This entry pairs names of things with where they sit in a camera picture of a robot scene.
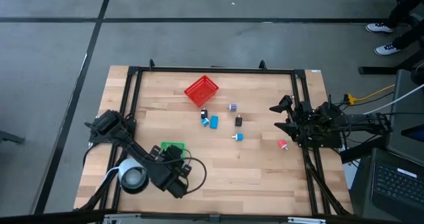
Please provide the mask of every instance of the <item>green block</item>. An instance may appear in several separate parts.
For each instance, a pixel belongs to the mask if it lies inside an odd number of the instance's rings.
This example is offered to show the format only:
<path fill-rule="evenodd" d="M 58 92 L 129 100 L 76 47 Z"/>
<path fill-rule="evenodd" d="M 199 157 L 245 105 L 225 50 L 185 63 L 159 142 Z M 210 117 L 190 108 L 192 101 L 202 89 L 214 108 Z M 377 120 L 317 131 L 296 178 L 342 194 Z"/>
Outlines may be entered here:
<path fill-rule="evenodd" d="M 160 148 L 166 150 L 171 145 L 174 145 L 182 150 L 186 149 L 186 144 L 184 142 L 172 142 L 172 141 L 164 141 L 160 143 Z M 186 152 L 187 151 L 184 150 L 184 152 L 181 154 L 181 158 L 186 157 Z"/>

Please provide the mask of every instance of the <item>person's leg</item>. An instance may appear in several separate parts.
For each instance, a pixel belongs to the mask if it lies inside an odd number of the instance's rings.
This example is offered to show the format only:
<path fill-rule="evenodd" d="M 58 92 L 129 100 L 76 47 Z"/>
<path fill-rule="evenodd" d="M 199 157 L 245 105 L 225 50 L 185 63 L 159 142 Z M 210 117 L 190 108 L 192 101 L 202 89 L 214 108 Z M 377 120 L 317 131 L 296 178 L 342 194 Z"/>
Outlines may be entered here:
<path fill-rule="evenodd" d="M 420 0 L 403 0 L 396 8 L 392 11 L 389 18 L 384 23 L 372 23 L 366 25 L 366 30 L 370 32 L 384 32 L 391 33 L 394 31 L 399 22 L 408 16 L 409 12 L 418 6 Z"/>
<path fill-rule="evenodd" d="M 383 46 L 379 46 L 374 51 L 378 55 L 390 55 L 408 47 L 411 43 L 415 42 L 423 35 L 424 35 L 424 21 L 421 21 L 417 25 L 415 25 L 411 30 L 402 34 L 393 42 Z"/>
<path fill-rule="evenodd" d="M 396 28 L 399 22 L 409 15 L 409 12 L 420 4 L 420 0 L 402 0 L 396 6 L 389 16 L 389 19 L 384 23 L 389 28 Z"/>

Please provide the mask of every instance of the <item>desk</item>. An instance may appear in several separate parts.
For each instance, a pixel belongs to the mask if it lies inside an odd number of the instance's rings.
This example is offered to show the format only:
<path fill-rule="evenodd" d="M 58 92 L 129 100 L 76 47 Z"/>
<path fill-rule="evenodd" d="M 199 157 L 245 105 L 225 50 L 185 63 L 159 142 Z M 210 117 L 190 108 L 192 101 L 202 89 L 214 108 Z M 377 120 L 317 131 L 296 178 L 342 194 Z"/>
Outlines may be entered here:
<path fill-rule="evenodd" d="M 119 110 L 127 70 L 127 66 L 111 66 L 99 115 L 107 109 Z M 202 75 L 209 76 L 219 86 L 215 96 L 204 105 L 209 116 L 219 117 L 216 130 L 201 126 L 200 108 L 184 94 L 184 89 Z M 306 76 L 311 104 L 316 107 L 327 100 L 323 78 L 320 72 L 311 70 L 306 71 Z M 300 81 L 298 86 L 302 96 Z M 200 190 L 182 199 L 175 199 L 152 184 L 140 194 L 122 192 L 118 210 L 311 215 L 301 149 L 274 126 L 287 115 L 268 110 L 285 94 L 293 94 L 289 75 L 143 72 L 135 115 L 136 141 L 146 150 L 164 140 L 185 142 L 185 148 L 193 157 L 205 163 L 208 176 Z M 227 111 L 229 103 L 237 104 L 236 113 Z M 237 115 L 243 118 L 242 127 L 234 126 Z M 235 133 L 243 133 L 244 140 L 235 142 L 231 138 Z M 288 150 L 278 147 L 280 139 L 288 142 Z M 88 154 L 75 207 L 85 204 L 99 187 L 106 173 L 110 149 L 110 144 L 101 144 Z M 327 185 L 344 208 L 352 212 L 340 157 L 331 149 L 320 150 Z M 203 178 L 201 166 L 195 162 L 192 166 L 189 189 Z M 114 185 L 115 182 L 109 189 L 107 207 L 111 206 Z M 317 184 L 315 193 L 322 213 Z"/>

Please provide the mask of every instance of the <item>yellow cable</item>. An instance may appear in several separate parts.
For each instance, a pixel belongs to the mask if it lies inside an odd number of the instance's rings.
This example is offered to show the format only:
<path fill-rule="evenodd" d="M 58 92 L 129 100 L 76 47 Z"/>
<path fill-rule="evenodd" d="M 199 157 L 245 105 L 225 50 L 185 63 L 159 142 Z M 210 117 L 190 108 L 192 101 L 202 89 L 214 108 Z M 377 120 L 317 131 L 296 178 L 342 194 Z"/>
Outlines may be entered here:
<path fill-rule="evenodd" d="M 383 89 L 381 89 L 381 90 L 378 90 L 378 91 L 374 92 L 373 94 L 367 95 L 366 97 L 363 97 L 363 98 L 356 98 L 356 99 L 355 99 L 355 101 L 363 101 L 363 100 L 366 100 L 366 99 L 368 99 L 368 98 L 370 98 L 370 97 L 372 97 L 372 96 L 375 96 L 375 95 L 377 95 L 377 94 L 379 94 L 379 93 L 381 93 L 381 92 L 383 92 L 383 91 L 386 91 L 387 89 L 390 89 L 390 88 L 392 88 L 392 87 L 394 87 L 394 86 L 395 86 L 395 84 L 389 85 L 388 87 L 385 87 L 385 88 L 383 88 Z"/>

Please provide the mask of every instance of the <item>laptop keyboard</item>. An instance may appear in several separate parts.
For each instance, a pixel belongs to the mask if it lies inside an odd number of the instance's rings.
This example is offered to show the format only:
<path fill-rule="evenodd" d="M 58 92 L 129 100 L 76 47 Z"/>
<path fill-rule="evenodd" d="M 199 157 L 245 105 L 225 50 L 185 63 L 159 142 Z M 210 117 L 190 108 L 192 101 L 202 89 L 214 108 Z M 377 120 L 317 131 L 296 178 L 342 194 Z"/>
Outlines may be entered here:
<path fill-rule="evenodd" d="M 405 170 L 398 170 L 376 163 L 374 192 L 424 209 L 424 180 L 415 174 L 405 174 Z"/>

